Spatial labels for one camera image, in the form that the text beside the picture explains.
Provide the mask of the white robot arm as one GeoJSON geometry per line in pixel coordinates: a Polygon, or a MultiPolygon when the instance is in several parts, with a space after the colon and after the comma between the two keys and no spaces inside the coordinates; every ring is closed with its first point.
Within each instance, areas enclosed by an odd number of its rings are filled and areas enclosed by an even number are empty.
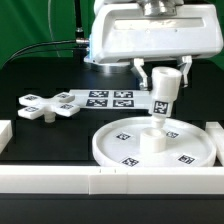
{"type": "Polygon", "coordinates": [[[192,61],[224,47],[212,4],[184,0],[95,0],[87,63],[132,65],[140,88],[149,88],[146,61],[176,60],[183,77],[192,61]]]}

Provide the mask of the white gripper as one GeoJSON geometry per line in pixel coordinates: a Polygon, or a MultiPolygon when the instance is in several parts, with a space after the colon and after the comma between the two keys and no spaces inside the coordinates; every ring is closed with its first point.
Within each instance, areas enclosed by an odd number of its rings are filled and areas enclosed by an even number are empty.
{"type": "Polygon", "coordinates": [[[212,4],[176,6],[174,15],[146,16],[138,2],[97,2],[90,36],[90,58],[99,64],[133,59],[131,71],[141,90],[148,89],[144,60],[174,60],[188,86],[193,58],[208,58],[223,48],[212,4]]]}

